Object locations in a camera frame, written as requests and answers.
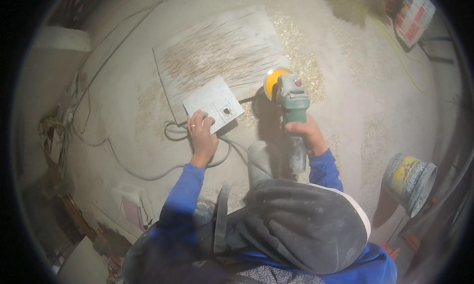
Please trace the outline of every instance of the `person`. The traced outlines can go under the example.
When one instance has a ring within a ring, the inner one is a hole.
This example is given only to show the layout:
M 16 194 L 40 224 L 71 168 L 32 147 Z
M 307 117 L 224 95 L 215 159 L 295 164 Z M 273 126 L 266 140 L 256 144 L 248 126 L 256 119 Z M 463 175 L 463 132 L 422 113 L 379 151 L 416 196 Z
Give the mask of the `person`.
M 394 261 L 367 242 L 369 220 L 343 193 L 335 158 L 311 115 L 306 123 L 285 126 L 304 139 L 311 184 L 279 178 L 278 149 L 257 141 L 248 149 L 252 201 L 229 215 L 225 205 L 222 217 L 219 200 L 217 217 L 203 215 L 214 211 L 209 201 L 199 201 L 205 167 L 218 145 L 210 134 L 213 122 L 200 110 L 188 117 L 193 156 L 159 221 L 125 257 L 126 283 L 396 282 Z M 207 221 L 197 225 L 196 216 Z

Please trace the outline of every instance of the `angle grinder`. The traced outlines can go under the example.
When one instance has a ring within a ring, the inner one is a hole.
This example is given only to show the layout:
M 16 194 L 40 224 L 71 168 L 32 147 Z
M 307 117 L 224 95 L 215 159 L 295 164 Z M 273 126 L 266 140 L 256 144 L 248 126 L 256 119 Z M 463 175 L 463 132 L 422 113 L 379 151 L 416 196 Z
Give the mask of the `angle grinder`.
M 286 68 L 270 70 L 264 79 L 265 95 L 276 101 L 283 111 L 283 122 L 306 122 L 306 110 L 310 97 L 305 92 L 301 78 Z M 290 174 L 297 175 L 306 170 L 306 148 L 299 134 L 285 130 L 288 146 Z

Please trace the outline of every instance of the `broom bristles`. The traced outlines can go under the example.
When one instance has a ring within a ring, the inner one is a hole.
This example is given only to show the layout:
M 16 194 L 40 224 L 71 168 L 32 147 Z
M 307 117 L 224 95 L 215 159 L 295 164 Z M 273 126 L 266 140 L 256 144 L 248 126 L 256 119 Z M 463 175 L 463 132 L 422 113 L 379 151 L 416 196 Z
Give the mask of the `broom bristles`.
M 365 16 L 370 15 L 385 24 L 390 23 L 383 0 L 325 0 L 336 18 L 365 27 Z

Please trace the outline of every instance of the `metal bucket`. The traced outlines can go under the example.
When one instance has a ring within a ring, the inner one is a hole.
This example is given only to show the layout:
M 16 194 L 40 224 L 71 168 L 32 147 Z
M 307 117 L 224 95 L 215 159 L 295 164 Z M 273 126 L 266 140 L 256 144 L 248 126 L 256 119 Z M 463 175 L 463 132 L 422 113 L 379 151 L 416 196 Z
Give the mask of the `metal bucket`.
M 437 167 L 417 158 L 397 153 L 383 174 L 382 186 L 415 217 L 430 195 Z

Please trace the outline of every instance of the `dusty floor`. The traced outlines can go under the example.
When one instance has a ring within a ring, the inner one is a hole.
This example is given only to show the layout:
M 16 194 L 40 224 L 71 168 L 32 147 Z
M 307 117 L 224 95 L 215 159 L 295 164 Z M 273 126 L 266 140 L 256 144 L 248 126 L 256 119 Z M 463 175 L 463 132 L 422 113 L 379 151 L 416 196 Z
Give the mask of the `dusty floor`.
M 84 66 L 91 79 L 100 65 L 135 24 L 143 11 L 158 0 L 104 0 L 83 25 L 91 33 L 95 50 Z M 371 219 L 370 241 L 381 243 L 394 231 L 404 210 L 381 191 L 385 165 L 397 152 L 431 161 L 436 133 L 436 96 L 430 63 L 418 45 L 402 55 L 413 79 L 410 81 L 382 31 L 371 20 L 360 29 L 335 19 L 323 0 L 169 0 L 159 5 L 113 54 L 90 88 L 91 118 L 84 138 L 100 143 L 109 137 L 122 163 L 144 176 L 162 173 L 191 157 L 184 140 L 173 142 L 163 133 L 163 121 L 172 120 L 157 74 L 152 47 L 200 20 L 230 8 L 263 4 L 280 34 L 294 72 L 303 76 L 311 92 L 308 113 L 319 123 L 333 151 L 340 179 Z M 245 146 L 269 139 L 265 119 L 245 103 L 245 115 L 227 135 Z M 75 124 L 87 116 L 83 100 Z M 227 151 L 221 143 L 216 154 Z M 216 196 L 222 183 L 233 184 L 229 210 L 244 206 L 249 188 L 245 154 L 232 151 L 222 165 L 208 169 L 202 193 Z M 111 196 L 122 184 L 147 190 L 155 221 L 181 170 L 155 182 L 127 174 L 115 162 L 110 149 L 91 148 L 77 138 L 70 146 L 68 172 L 74 181 L 74 200 L 83 216 L 95 226 L 97 213 L 124 231 L 139 236 Z

